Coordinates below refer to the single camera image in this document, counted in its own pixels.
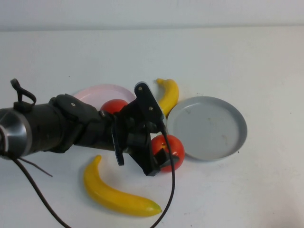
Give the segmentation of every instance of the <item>tomato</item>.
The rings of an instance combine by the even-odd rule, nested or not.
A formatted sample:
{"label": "tomato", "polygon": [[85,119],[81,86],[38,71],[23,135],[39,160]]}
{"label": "tomato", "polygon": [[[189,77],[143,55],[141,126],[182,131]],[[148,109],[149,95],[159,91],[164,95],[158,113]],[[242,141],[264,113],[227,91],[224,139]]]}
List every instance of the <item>tomato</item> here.
{"label": "tomato", "polygon": [[123,107],[125,107],[128,102],[121,100],[121,99],[114,99],[107,101],[106,103],[101,106],[100,111],[106,111],[108,113],[114,114],[119,112]]}
{"label": "tomato", "polygon": [[[181,141],[173,135],[168,134],[169,144],[171,146],[172,154],[179,157],[179,161],[174,164],[174,169],[177,170],[185,159],[185,149],[182,145]],[[165,149],[166,152],[169,152],[165,137],[163,135],[158,135],[154,139],[151,140],[151,146],[153,154],[156,154],[162,148]],[[162,172],[171,172],[171,166],[166,166],[161,169]]]}

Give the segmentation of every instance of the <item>black strap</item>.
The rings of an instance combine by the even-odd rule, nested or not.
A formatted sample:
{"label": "black strap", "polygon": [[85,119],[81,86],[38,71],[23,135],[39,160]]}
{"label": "black strap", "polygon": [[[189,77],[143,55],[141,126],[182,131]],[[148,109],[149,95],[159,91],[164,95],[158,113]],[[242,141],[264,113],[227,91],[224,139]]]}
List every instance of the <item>black strap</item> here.
{"label": "black strap", "polygon": [[[27,113],[27,112],[31,111],[32,107],[35,105],[35,103],[37,101],[35,95],[33,95],[31,92],[22,88],[20,86],[18,80],[15,78],[13,80],[11,80],[10,83],[13,86],[13,88],[16,90],[17,95],[18,95],[18,102],[14,103],[14,109],[16,109],[22,113]],[[27,102],[22,101],[22,96],[28,97],[29,99],[31,99],[33,101],[33,103],[29,104]]]}
{"label": "black strap", "polygon": [[118,165],[124,165],[124,157],[123,157],[123,152],[121,151],[121,148],[119,146],[119,140],[117,136],[117,117],[114,115],[114,121],[112,125],[112,140],[113,140],[113,145],[114,145],[114,151],[116,155],[116,159],[118,162]]}

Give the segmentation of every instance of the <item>white wall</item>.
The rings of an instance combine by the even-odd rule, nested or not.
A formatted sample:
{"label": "white wall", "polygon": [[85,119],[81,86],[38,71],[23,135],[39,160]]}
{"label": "white wall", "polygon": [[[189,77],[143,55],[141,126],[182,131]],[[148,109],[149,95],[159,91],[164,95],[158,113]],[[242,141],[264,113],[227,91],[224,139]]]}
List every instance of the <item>white wall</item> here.
{"label": "white wall", "polygon": [[304,24],[304,0],[0,0],[0,31]]}

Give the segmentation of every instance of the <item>white table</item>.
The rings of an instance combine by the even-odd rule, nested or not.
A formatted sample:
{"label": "white table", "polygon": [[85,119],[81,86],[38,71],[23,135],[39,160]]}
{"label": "white table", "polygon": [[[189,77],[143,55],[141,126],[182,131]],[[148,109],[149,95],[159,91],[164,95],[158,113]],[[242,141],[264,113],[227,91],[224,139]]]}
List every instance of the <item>white table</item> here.
{"label": "white table", "polygon": [[[133,90],[174,78],[180,100],[208,95],[245,117],[248,138],[239,153],[216,162],[186,159],[160,228],[304,227],[304,27],[0,33],[0,105],[17,99],[16,77],[38,103],[62,93],[113,83]],[[144,228],[157,219],[103,209],[82,187],[83,168],[102,154],[100,175],[111,186],[165,207],[171,176],[145,177],[125,155],[72,147],[65,154],[27,157],[54,175],[26,165],[46,199],[73,228]],[[0,160],[0,227],[60,225],[13,162]]]}

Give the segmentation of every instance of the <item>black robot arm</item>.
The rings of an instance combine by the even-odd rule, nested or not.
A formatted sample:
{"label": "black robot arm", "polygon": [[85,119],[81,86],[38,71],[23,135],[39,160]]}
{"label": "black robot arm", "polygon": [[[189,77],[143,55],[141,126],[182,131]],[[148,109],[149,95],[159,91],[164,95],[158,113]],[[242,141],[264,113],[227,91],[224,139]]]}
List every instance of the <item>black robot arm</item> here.
{"label": "black robot arm", "polygon": [[[119,165],[128,153],[147,176],[170,165],[162,149],[153,155],[151,133],[165,131],[165,118],[145,83],[135,86],[136,99],[120,112],[97,111],[70,95],[58,95],[36,105],[35,96],[11,81],[18,93],[13,108],[0,109],[0,151],[22,157],[38,151],[64,153],[73,144],[115,151]],[[29,97],[33,103],[22,100]]]}

